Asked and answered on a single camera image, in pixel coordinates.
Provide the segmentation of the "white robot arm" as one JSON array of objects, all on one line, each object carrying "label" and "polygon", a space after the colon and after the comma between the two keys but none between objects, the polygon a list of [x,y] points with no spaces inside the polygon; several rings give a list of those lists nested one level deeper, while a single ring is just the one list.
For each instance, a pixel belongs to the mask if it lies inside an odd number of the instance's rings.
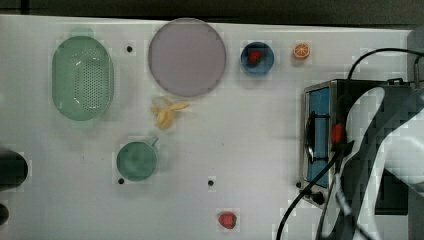
[{"label": "white robot arm", "polygon": [[376,87],[354,103],[347,117],[351,152],[339,161],[316,240],[394,240],[392,220],[376,218],[385,171],[423,194],[423,93]]}]

